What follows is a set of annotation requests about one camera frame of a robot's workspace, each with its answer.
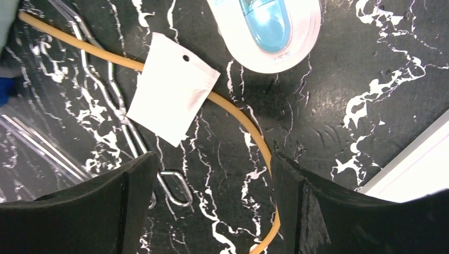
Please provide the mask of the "teal plastic bin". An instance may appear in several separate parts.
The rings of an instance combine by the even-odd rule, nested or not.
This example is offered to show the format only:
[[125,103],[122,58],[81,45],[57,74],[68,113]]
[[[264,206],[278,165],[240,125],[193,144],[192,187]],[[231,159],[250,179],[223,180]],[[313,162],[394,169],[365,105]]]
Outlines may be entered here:
[[1,0],[1,78],[14,78],[19,75],[16,67],[6,65],[3,56],[11,26],[16,20],[19,2],[19,0]]

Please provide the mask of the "blue-handled syringe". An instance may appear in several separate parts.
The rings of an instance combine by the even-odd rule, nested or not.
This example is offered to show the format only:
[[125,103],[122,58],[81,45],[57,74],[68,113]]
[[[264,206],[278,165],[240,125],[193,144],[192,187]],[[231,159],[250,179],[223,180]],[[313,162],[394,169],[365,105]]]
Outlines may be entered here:
[[87,173],[81,165],[58,146],[57,142],[37,131],[30,122],[21,120],[19,113],[7,105],[14,97],[15,83],[12,78],[1,78],[1,126],[11,131],[55,170],[62,173],[71,182],[79,184],[93,175]]

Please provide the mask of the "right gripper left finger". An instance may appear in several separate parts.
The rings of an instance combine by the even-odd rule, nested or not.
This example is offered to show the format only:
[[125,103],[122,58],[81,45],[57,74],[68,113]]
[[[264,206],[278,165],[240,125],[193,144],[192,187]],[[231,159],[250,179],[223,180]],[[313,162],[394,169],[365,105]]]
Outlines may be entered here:
[[1,204],[1,253],[136,253],[157,173],[148,152],[33,201]]

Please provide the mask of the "white paper packet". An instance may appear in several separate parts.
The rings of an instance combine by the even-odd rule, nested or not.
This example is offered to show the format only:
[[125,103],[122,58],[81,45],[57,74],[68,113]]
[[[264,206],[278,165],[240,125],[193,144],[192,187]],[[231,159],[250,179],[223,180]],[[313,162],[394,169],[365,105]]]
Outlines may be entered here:
[[219,76],[194,53],[155,32],[127,117],[177,147]]

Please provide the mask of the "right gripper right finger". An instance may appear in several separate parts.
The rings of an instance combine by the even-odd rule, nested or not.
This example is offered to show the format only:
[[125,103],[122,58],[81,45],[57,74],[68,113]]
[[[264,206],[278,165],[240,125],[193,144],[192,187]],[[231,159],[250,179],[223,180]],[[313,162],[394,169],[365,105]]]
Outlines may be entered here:
[[273,153],[287,253],[448,253],[448,191],[395,203],[347,189]]

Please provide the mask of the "amber rubber tubing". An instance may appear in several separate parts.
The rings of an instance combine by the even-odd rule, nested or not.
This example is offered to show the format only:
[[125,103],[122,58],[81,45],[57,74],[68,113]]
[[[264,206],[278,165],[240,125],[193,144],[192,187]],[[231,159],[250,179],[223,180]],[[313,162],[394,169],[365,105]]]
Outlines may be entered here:
[[270,150],[254,123],[236,106],[210,89],[199,86],[199,80],[188,77],[187,72],[193,68],[205,71],[205,76],[215,82],[219,73],[210,68],[199,57],[160,33],[153,33],[151,46],[144,63],[119,56],[60,31],[37,18],[20,12],[18,18],[73,47],[84,50],[98,58],[142,72],[138,81],[136,94],[131,102],[131,118],[138,123],[142,120],[142,108],[150,101],[166,106],[166,111],[155,114],[161,124],[143,123],[142,126],[168,141],[173,146],[180,144],[188,127],[193,121],[205,99],[217,104],[233,115],[250,133],[256,142],[267,165],[270,164]]

